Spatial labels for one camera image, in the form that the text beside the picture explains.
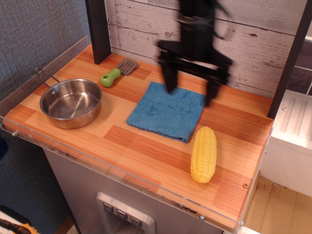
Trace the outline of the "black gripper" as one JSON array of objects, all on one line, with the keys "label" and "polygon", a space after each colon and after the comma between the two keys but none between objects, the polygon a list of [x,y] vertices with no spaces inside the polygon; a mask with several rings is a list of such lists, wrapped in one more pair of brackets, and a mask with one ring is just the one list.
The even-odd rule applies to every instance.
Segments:
[{"label": "black gripper", "polygon": [[216,0],[181,0],[177,21],[180,40],[160,40],[159,64],[168,93],[177,87],[177,72],[182,71],[208,80],[205,105],[217,96],[221,84],[228,81],[232,60],[213,47],[215,10],[225,11]]}]

